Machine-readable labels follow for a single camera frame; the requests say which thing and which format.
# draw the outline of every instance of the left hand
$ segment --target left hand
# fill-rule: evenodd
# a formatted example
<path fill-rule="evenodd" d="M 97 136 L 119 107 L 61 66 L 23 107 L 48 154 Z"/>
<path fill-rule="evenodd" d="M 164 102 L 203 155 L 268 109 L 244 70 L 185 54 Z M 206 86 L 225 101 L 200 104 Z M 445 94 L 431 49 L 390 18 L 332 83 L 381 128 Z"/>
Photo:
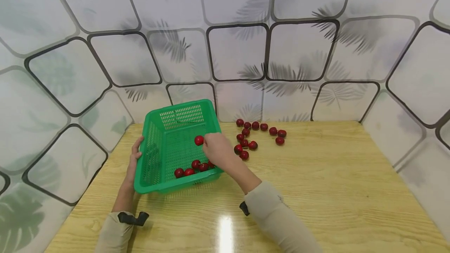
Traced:
<path fill-rule="evenodd" d="M 141 157 L 142 153 L 139 152 L 139 146 L 143 141 L 143 136 L 140 136 L 134 145 L 131 147 L 130 163 L 127 167 L 127 175 L 125 175 L 124 183 L 129 183 L 134 185 L 134 176 L 136 175 L 136 166 L 138 159 Z"/>

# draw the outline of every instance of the beige sleeve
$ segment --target beige sleeve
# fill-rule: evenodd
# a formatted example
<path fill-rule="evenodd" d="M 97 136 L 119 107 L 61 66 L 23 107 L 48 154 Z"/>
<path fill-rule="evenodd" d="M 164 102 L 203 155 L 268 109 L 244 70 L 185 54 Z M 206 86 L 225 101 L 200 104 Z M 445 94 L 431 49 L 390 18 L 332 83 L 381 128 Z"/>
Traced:
<path fill-rule="evenodd" d="M 284 252 L 322 252 L 312 233 L 284 204 L 281 194 L 269 182 L 262 182 L 249 192 L 245 203 L 260 229 Z"/>
<path fill-rule="evenodd" d="M 133 232 L 132 224 L 119 222 L 118 214 L 112 212 L 108 214 L 98 237 L 95 253 L 125 253 L 128 248 L 128 241 Z"/>

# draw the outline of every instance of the wood grain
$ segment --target wood grain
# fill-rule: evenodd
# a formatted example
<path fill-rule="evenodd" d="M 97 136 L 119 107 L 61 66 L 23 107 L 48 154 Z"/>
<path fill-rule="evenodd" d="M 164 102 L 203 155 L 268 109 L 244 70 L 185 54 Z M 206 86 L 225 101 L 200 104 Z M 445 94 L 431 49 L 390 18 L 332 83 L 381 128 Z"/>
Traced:
<path fill-rule="evenodd" d="M 273 123 L 287 130 L 276 146 L 267 132 L 248 166 L 269 180 L 311 229 L 325 252 L 450 252 L 441 233 L 356 122 Z M 234 123 L 221 123 L 236 143 Z M 47 252 L 92 252 L 127 169 L 142 125 L 130 126 Z M 278 252 L 251 216 L 231 178 L 172 194 L 136 196 L 150 215 L 134 230 L 130 252 Z"/>

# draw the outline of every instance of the right hand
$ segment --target right hand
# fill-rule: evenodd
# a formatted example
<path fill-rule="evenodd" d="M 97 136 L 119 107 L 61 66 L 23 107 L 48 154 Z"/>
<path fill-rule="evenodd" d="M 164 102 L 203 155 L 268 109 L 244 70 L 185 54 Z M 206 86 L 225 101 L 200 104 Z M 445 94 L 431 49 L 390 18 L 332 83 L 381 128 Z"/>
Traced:
<path fill-rule="evenodd" d="M 232 165 L 241 161 L 241 159 L 234 154 L 230 141 L 221 133 L 210 133 L 205 135 L 203 152 L 209 161 L 225 172 L 227 169 L 231 168 Z"/>

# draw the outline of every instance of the black tile border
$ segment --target black tile border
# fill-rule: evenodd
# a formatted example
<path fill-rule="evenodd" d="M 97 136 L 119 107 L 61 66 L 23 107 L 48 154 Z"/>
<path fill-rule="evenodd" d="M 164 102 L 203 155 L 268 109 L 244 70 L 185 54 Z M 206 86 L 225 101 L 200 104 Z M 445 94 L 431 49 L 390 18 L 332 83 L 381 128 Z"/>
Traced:
<path fill-rule="evenodd" d="M 5 180 L 5 185 L 0 190 L 0 196 L 1 196 L 6 191 L 6 189 L 9 187 L 9 185 L 11 184 L 11 179 L 9 179 L 9 176 L 6 175 L 5 173 L 3 173 L 2 171 L 0 171 L 0 176 L 3 177 L 3 179 Z"/>
<path fill-rule="evenodd" d="M 97 174 L 98 174 L 98 172 L 101 170 L 101 168 L 103 167 L 103 165 L 105 164 L 105 162 L 107 161 L 107 159 L 108 159 L 108 153 L 106 152 L 106 150 L 104 150 L 103 149 L 103 147 L 101 147 L 92 137 L 91 137 L 91 135 L 89 135 L 80 125 L 78 125 L 78 124 L 74 124 L 74 123 L 72 123 L 72 124 L 70 124 L 70 125 L 68 125 L 63 131 L 61 131 L 61 132 L 59 132 L 59 134 L 57 135 L 57 137 L 55 138 L 55 140 L 53 141 L 53 143 L 51 143 L 48 147 L 47 147 L 47 149 L 45 149 L 42 153 L 41 153 L 41 155 L 38 157 L 38 159 L 36 159 L 34 162 L 33 162 L 33 164 L 31 164 L 28 168 L 27 168 L 27 170 L 26 171 L 24 171 L 24 173 L 22 174 L 22 181 L 25 183 L 25 184 L 27 184 L 27 185 L 29 185 L 30 187 L 33 187 L 33 188 L 35 188 L 36 190 L 38 190 L 38 191 L 41 191 L 42 193 L 45 193 L 45 194 L 47 194 L 48 196 L 51 196 L 51 197 L 53 197 L 54 199 L 56 199 L 56 200 L 59 200 L 60 202 L 62 202 L 62 203 L 64 203 L 64 204 L 66 204 L 66 205 L 68 205 L 68 206 L 75 206 L 75 205 L 77 205 L 77 203 L 80 201 L 80 199 L 81 199 L 81 197 L 83 197 L 83 195 L 81 195 L 81 197 L 77 200 L 77 201 L 75 201 L 75 202 L 68 202 L 68 201 L 66 201 L 65 199 L 62 199 L 61 197 L 59 197 L 59 196 L 57 196 L 56 194 L 52 194 L 50 191 L 47 191 L 47 190 L 45 190 L 44 188 L 41 188 L 41 187 L 39 187 L 38 185 L 36 185 L 36 184 L 34 184 L 34 183 L 32 183 L 32 182 L 30 182 L 30 180 L 29 180 L 29 178 L 28 178 L 28 173 L 29 173 L 29 171 L 33 168 L 33 166 L 35 166 L 41 159 L 42 159 L 42 157 L 44 156 L 44 155 L 46 155 L 47 154 L 47 152 L 51 149 L 51 147 L 53 147 L 53 145 L 57 142 L 57 140 L 59 139 L 59 137 L 61 137 L 61 135 L 66 131 L 66 130 L 68 130 L 69 128 L 71 128 L 71 127 L 77 127 L 77 128 L 79 128 L 102 152 L 104 152 L 105 153 L 105 160 L 103 161 L 103 163 L 101 164 L 101 166 L 100 166 L 100 168 L 97 170 L 97 171 L 95 171 L 95 173 L 94 173 L 94 176 L 92 176 L 92 179 L 89 181 L 89 184 L 87 185 L 87 187 L 86 187 L 86 190 L 89 188 L 89 186 L 91 185 L 91 183 L 92 183 L 92 181 L 94 181 L 94 179 L 95 179 L 95 177 L 97 176 Z"/>
<path fill-rule="evenodd" d="M 271 43 L 273 29 L 276 26 L 278 26 L 278 25 L 302 25 L 303 23 L 307 23 L 307 24 L 313 24 L 313 23 L 334 23 L 334 25 L 336 26 L 334 37 L 331 40 L 330 49 L 328 50 L 328 57 L 327 57 L 327 60 L 325 61 L 325 64 L 323 65 L 322 74 L 320 75 L 319 78 L 316 78 L 316 79 L 290 80 L 290 79 L 272 79 L 272 78 L 270 78 L 269 77 L 270 43 Z M 274 23 L 273 25 L 270 26 L 269 38 L 268 38 L 268 41 L 267 41 L 267 44 L 266 44 L 266 67 L 264 68 L 264 76 L 266 76 L 266 79 L 268 81 L 315 82 L 315 81 L 321 80 L 325 76 L 325 72 L 326 72 L 326 70 L 328 68 L 328 65 L 329 65 L 330 61 L 331 61 L 332 54 L 333 54 L 334 49 L 335 49 L 335 45 L 338 42 L 337 37 L 338 37 L 339 30 L 340 30 L 340 22 L 338 20 L 336 20 L 336 19 L 305 20 L 305 21 L 302 21 L 302 22 L 284 21 L 284 22 L 276 22 L 276 23 Z"/>
<path fill-rule="evenodd" d="M 214 88 L 214 85 L 211 83 L 211 82 L 208 82 L 208 81 L 199 81 L 199 82 L 191 82 L 191 83 L 171 83 L 171 84 L 167 84 L 166 85 L 166 91 L 167 91 L 167 94 L 168 94 L 168 96 L 169 96 L 169 100 L 170 100 L 170 103 L 171 103 L 171 105 L 174 105 L 173 104 L 173 101 L 172 101 L 172 97 L 170 96 L 170 93 L 169 93 L 169 87 L 171 87 L 171 86 L 179 86 L 179 85 L 182 85 L 182 86 L 184 86 L 184 85 L 197 85 L 197 84 L 208 84 L 208 85 L 210 85 L 211 87 L 212 87 L 212 96 L 213 96 L 213 98 L 214 98 L 214 108 L 216 109 L 216 116 L 217 116 L 217 111 L 218 111 L 218 108 L 217 108 L 217 97 L 216 97 L 216 88 Z"/>
<path fill-rule="evenodd" d="M 109 32 L 111 32 L 110 30 L 88 31 L 88 30 L 84 29 L 84 28 L 81 26 L 80 22 L 78 21 L 77 17 L 75 16 L 75 13 L 72 11 L 72 9 L 71 9 L 69 3 L 68 3 L 66 0 L 60 0 L 60 1 L 61 1 L 62 5 L 65 7 L 66 12 L 68 13 L 69 17 L 71 17 L 71 19 L 74 21 L 74 24 L 75 24 L 78 28 L 80 28 L 84 33 L 86 33 L 86 34 L 104 34 L 104 33 L 109 33 Z M 140 21 L 140 19 L 139 19 L 139 16 L 138 16 L 138 13 L 137 13 L 137 11 L 136 11 L 136 7 L 134 6 L 133 0 L 130 0 L 130 4 L 131 4 L 131 8 L 133 8 L 134 15 L 136 16 L 136 20 L 137 20 L 137 22 L 138 22 L 138 26 L 137 26 L 136 28 L 134 28 L 134 29 L 131 29 L 131 31 L 134 31 L 134 30 L 137 31 L 137 30 L 140 30 L 140 29 L 141 29 L 142 23 L 141 23 L 141 21 Z"/>
<path fill-rule="evenodd" d="M 444 127 L 447 123 L 450 125 L 450 110 L 447 111 L 444 116 L 441 117 L 441 119 L 438 121 L 437 128 L 435 129 L 436 138 L 448 149 L 450 150 L 450 143 L 447 143 L 444 141 L 444 139 L 441 136 L 441 130 L 442 127 Z"/>
<path fill-rule="evenodd" d="M 362 122 L 362 120 L 365 118 L 366 114 L 368 113 L 368 111 L 370 110 L 370 108 L 372 107 L 373 103 L 375 102 L 376 98 L 378 97 L 378 94 L 381 90 L 380 84 L 378 82 L 374 82 L 374 81 L 347 81 L 347 80 L 341 80 L 341 81 L 326 81 L 323 84 L 320 85 L 319 91 L 317 92 L 317 96 L 316 99 L 314 100 L 314 104 L 312 105 L 312 109 L 311 109 L 311 121 L 314 121 L 313 119 L 313 114 L 314 114 L 314 109 L 316 108 L 316 104 L 317 104 L 317 100 L 319 99 L 320 96 L 320 92 L 322 91 L 322 88 L 327 85 L 327 84 L 343 84 L 343 83 L 348 83 L 348 84 L 375 84 L 377 87 L 377 91 L 374 94 L 372 100 L 370 101 L 370 104 L 367 106 L 366 110 L 364 111 L 364 114 L 362 115 L 362 117 L 358 120 L 359 123 Z"/>
<path fill-rule="evenodd" d="M 156 71 L 157 71 L 158 76 L 159 76 L 159 81 L 158 81 L 158 82 L 151 82 L 151 83 L 140 83 L 140 84 L 130 84 L 130 85 L 117 85 L 117 84 L 115 84 L 115 82 L 113 81 L 113 79 L 111 78 L 111 76 L 109 75 L 109 73 L 107 73 L 107 70 L 106 70 L 106 67 L 104 66 L 104 64 L 100 62 L 99 64 L 101 64 L 102 70 L 104 69 L 104 71 L 106 72 L 105 75 L 108 77 L 108 79 L 110 80 L 111 84 L 113 84 L 115 87 L 118 87 L 118 88 L 122 88 L 122 87 L 134 87 L 134 86 L 141 86 L 141 85 L 161 84 L 161 83 L 163 82 L 163 78 L 162 78 L 162 76 L 161 76 L 161 72 L 160 72 L 159 67 L 158 67 L 158 65 L 157 65 L 155 56 L 154 56 L 152 50 L 150 49 L 150 44 L 148 43 L 147 38 L 145 37 L 145 35 L 144 35 L 142 32 L 140 32 L 140 31 L 117 31 L 117 32 L 114 32 L 114 31 L 108 31 L 107 33 L 91 34 L 91 35 L 88 35 L 88 37 L 87 37 L 87 42 L 89 43 L 89 45 L 92 46 L 92 38 L 93 38 L 93 37 L 98 37 L 98 36 L 110 36 L 110 35 L 127 35 L 127 34 L 138 34 L 138 35 L 140 35 L 140 36 L 143 38 L 143 40 L 145 41 L 145 44 L 147 45 L 148 52 L 150 53 L 150 56 L 152 57 L 153 63 L 155 64 L 155 68 L 156 68 Z"/>
<path fill-rule="evenodd" d="M 262 26 L 264 27 L 264 29 L 266 29 L 266 48 L 265 48 L 265 53 L 264 53 L 264 70 L 263 70 L 263 75 L 261 76 L 261 78 L 258 79 L 242 79 L 242 78 L 238 78 L 238 79 L 218 79 L 216 78 L 216 76 L 214 75 L 214 64 L 213 64 L 213 55 L 211 53 L 211 43 L 209 41 L 209 33 L 213 30 L 213 29 L 230 29 L 230 28 L 237 28 L 237 27 L 254 27 L 254 26 Z M 211 75 L 212 78 L 217 81 L 261 81 L 265 78 L 266 76 L 266 67 L 267 67 L 267 63 L 268 63 L 268 58 L 269 58 L 269 53 L 267 52 L 267 44 L 270 44 L 270 36 L 269 36 L 269 26 L 266 25 L 266 23 L 237 23 L 235 25 L 220 25 L 220 26 L 211 26 L 206 30 L 206 41 L 207 41 L 207 54 L 208 54 L 208 58 L 209 58 L 209 62 L 211 65 Z"/>
<path fill-rule="evenodd" d="M 41 56 L 42 54 L 45 54 L 45 53 L 47 53 L 47 52 L 50 52 L 51 50 L 57 49 L 57 48 L 59 48 L 59 47 L 61 47 L 61 46 L 68 45 L 71 41 L 74 41 L 74 40 L 80 40 L 80 41 L 82 41 L 82 42 L 84 42 L 84 43 L 86 44 L 86 46 L 87 46 L 87 47 L 89 48 L 89 50 L 91 51 L 91 54 L 94 56 L 94 58 L 95 58 L 95 60 L 97 61 L 98 65 L 100 66 L 100 69 L 103 71 L 103 73 L 104 73 L 106 79 L 107 79 L 108 82 L 109 82 L 109 86 L 108 86 L 106 89 L 103 90 L 103 92 L 100 94 L 100 96 L 99 96 L 97 99 L 95 99 L 89 106 L 87 106 L 83 111 L 81 111 L 81 112 L 78 113 L 78 114 L 73 114 L 73 113 L 71 113 L 71 112 L 70 112 L 70 111 L 69 111 L 69 110 L 68 110 L 68 109 L 67 109 L 67 108 L 66 108 L 66 107 L 65 107 L 65 106 L 57 99 L 57 97 L 54 96 L 54 94 L 51 93 L 50 90 L 48 90 L 48 88 L 47 88 L 47 87 L 39 80 L 39 78 L 38 78 L 38 77 L 32 72 L 32 70 L 30 69 L 30 61 L 31 61 L 32 59 L 34 59 L 34 58 L 36 58 L 36 57 L 39 57 L 39 56 Z M 47 92 L 47 94 L 49 94 L 49 95 L 51 96 L 51 98 L 53 98 L 54 101 L 57 102 L 57 104 L 60 105 L 60 106 L 63 108 L 63 110 L 64 110 L 68 115 L 70 115 L 71 117 L 78 117 L 78 116 L 82 115 L 83 113 L 85 113 L 85 111 L 87 111 L 87 110 L 88 110 L 89 108 L 91 108 L 98 100 L 100 100 L 100 98 L 103 96 L 103 94 L 104 94 L 108 89 L 110 89 L 110 88 L 112 87 L 111 77 L 107 74 L 107 71 L 106 71 L 106 69 L 103 67 L 103 64 L 101 63 L 100 58 L 98 57 L 98 55 L 97 55 L 97 53 L 95 52 L 95 50 L 94 50 L 94 48 L 92 47 L 92 45 L 91 45 L 90 43 L 88 43 L 86 40 L 84 40 L 82 37 L 72 37 L 72 38 L 68 39 L 67 41 L 65 41 L 65 42 L 63 42 L 63 43 L 60 43 L 60 44 L 57 44 L 57 45 L 52 46 L 52 47 L 50 47 L 50 48 L 47 48 L 47 49 L 45 49 L 45 50 L 43 50 L 43 51 L 41 51 L 41 52 L 38 52 L 38 53 L 36 53 L 36 54 L 34 54 L 34 55 L 30 55 L 29 57 L 27 57 L 27 58 L 25 59 L 24 65 L 25 65 L 25 68 L 26 68 L 27 72 L 29 72 L 30 75 L 33 76 L 33 78 L 39 83 L 39 85 L 41 85 L 41 87 Z"/>
<path fill-rule="evenodd" d="M 337 19 L 338 17 L 340 17 L 344 13 L 344 11 L 345 11 L 345 9 L 347 7 L 347 3 L 348 3 L 348 0 L 344 0 L 342 9 L 336 15 L 331 16 L 328 19 Z M 272 20 L 275 21 L 275 22 L 292 22 L 292 21 L 295 21 L 295 22 L 299 23 L 299 22 L 304 22 L 304 21 L 307 21 L 307 20 L 317 19 L 317 17 L 302 18 L 302 19 L 279 19 L 279 18 L 277 18 L 275 16 L 275 11 L 274 10 L 275 10 L 275 0 L 272 0 L 271 5 L 270 5 L 270 16 L 272 17 Z"/>
<path fill-rule="evenodd" d="M 423 125 L 424 127 L 428 128 L 428 129 L 434 129 L 434 128 L 438 128 L 439 126 L 442 125 L 442 120 L 444 119 L 444 117 L 448 114 L 448 112 L 446 114 L 444 114 L 444 116 L 442 116 L 436 123 L 434 124 L 427 124 L 425 123 L 423 120 L 420 119 L 420 117 L 418 117 L 417 114 L 415 114 L 409 107 L 408 105 L 406 105 L 405 102 L 402 101 L 402 99 L 400 99 L 390 88 L 389 88 L 389 82 L 391 81 L 392 76 L 394 75 L 395 70 L 398 68 L 399 64 L 402 62 L 403 57 L 406 55 L 406 52 L 408 52 L 409 48 L 411 47 L 411 45 L 414 43 L 414 40 L 417 38 L 417 36 L 419 35 L 420 31 L 427 27 L 427 26 L 432 26 L 435 29 L 445 33 L 445 34 L 450 34 L 450 29 L 445 29 L 439 25 L 437 25 L 434 22 L 431 21 L 427 21 L 424 22 L 422 25 L 419 26 L 419 28 L 417 29 L 416 33 L 414 34 L 414 36 L 412 37 L 412 39 L 409 41 L 408 46 L 406 46 L 406 48 L 404 49 L 403 53 L 400 55 L 399 59 L 397 60 L 397 63 L 394 65 L 392 71 L 390 72 L 388 78 L 386 79 L 386 90 L 389 91 L 389 93 L 392 94 L 392 96 L 394 96 L 394 99 L 400 103 L 412 116 L 414 116 L 421 125 Z"/>

